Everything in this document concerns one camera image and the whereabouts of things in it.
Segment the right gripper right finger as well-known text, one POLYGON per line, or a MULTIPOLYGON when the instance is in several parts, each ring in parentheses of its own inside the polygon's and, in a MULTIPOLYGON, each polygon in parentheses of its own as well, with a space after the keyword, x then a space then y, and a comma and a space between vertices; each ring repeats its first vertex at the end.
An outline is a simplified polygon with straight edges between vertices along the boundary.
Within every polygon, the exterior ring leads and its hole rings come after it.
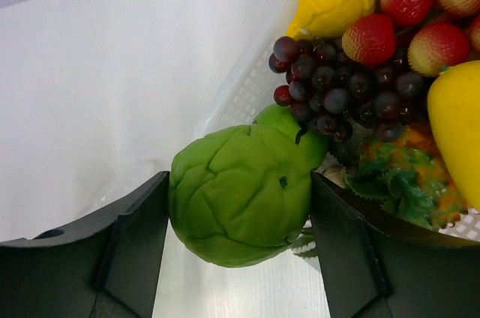
POLYGON ((318 173, 311 178, 332 317, 479 316, 479 243, 400 220, 318 173))

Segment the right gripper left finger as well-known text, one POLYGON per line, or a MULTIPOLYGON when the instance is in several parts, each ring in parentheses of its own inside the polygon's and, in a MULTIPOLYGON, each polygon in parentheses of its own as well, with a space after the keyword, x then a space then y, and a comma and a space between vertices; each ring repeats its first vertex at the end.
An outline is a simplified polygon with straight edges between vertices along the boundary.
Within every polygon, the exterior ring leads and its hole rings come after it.
POLYGON ((168 172, 35 238, 1 243, 2 317, 151 317, 168 172))

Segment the green cabbage-like vegetable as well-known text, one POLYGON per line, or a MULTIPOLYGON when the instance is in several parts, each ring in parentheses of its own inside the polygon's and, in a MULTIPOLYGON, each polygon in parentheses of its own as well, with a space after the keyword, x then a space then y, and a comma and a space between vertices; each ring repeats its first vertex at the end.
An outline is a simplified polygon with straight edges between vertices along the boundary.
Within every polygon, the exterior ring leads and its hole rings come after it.
POLYGON ((311 206, 311 168, 294 140, 263 124, 210 133, 173 158, 169 219, 207 263, 254 266, 297 239, 311 206))

